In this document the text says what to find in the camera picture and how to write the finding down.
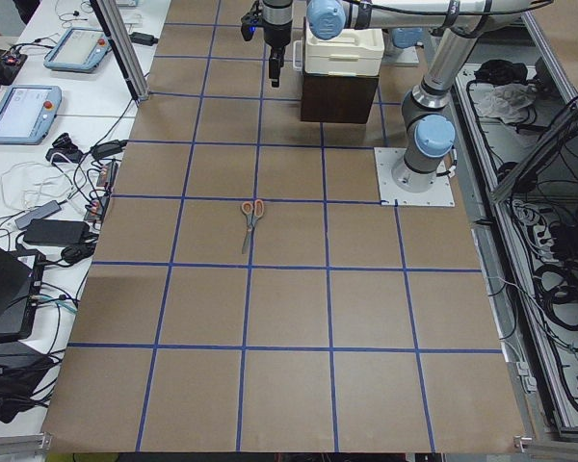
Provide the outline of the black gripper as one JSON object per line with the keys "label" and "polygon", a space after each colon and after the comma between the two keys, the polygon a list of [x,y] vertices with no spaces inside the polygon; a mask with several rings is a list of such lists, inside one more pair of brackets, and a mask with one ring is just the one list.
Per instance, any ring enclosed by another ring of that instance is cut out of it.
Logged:
{"label": "black gripper", "polygon": [[284,47],[290,43],[290,23],[272,24],[263,21],[262,24],[264,40],[272,48],[269,57],[269,79],[271,86],[276,88],[284,67]]}

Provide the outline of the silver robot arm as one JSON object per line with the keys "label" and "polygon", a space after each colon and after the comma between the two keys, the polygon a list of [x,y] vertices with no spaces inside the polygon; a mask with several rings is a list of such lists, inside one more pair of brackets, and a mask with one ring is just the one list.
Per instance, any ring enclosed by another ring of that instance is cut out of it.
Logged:
{"label": "silver robot arm", "polygon": [[309,1],[311,33],[330,40],[345,29],[431,28],[442,33],[421,82],[402,103],[407,148],[392,168],[394,182],[410,193],[434,183],[442,159],[452,149],[456,131],[441,114],[449,91],[478,38],[500,29],[522,13],[549,6],[549,1]]}
{"label": "silver robot arm", "polygon": [[285,49],[292,36],[293,1],[263,0],[262,24],[264,40],[271,48],[268,75],[272,87],[278,88],[280,72],[284,67]]}

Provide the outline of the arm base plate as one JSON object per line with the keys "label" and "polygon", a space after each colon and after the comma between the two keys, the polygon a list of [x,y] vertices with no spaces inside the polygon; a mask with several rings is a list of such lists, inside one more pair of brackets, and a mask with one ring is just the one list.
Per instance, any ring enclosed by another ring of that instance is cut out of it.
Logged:
{"label": "arm base plate", "polygon": [[404,67],[417,67],[420,64],[415,46],[408,48],[392,46],[384,51],[381,62],[383,64]]}

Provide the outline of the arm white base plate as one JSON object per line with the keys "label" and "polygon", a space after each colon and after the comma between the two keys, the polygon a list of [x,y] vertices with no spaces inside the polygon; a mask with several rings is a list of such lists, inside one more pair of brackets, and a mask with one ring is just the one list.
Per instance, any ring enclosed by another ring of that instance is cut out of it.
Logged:
{"label": "arm white base plate", "polygon": [[404,148],[376,147],[380,204],[399,207],[454,207],[450,178],[441,161],[436,172],[417,173],[404,160]]}

